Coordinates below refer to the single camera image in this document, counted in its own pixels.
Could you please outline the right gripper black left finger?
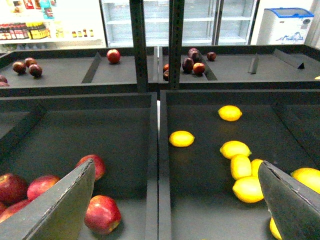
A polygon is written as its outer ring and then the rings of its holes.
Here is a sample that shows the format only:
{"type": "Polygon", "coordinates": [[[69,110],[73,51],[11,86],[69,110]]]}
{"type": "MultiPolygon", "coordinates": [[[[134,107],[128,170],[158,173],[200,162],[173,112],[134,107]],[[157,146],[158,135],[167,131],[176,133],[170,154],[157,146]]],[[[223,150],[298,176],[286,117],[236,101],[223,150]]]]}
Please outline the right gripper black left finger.
{"type": "Polygon", "coordinates": [[[76,240],[95,183],[92,159],[72,170],[30,204],[1,222],[2,240],[76,240]]]}

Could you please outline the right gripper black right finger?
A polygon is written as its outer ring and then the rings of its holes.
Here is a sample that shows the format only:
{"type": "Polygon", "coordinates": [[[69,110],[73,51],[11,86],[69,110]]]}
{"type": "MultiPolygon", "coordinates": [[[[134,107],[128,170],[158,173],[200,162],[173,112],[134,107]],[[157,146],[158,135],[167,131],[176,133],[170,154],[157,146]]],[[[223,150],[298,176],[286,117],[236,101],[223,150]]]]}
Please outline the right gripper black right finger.
{"type": "Polygon", "coordinates": [[[320,238],[320,195],[268,161],[258,169],[264,200],[283,240],[320,238]]]}

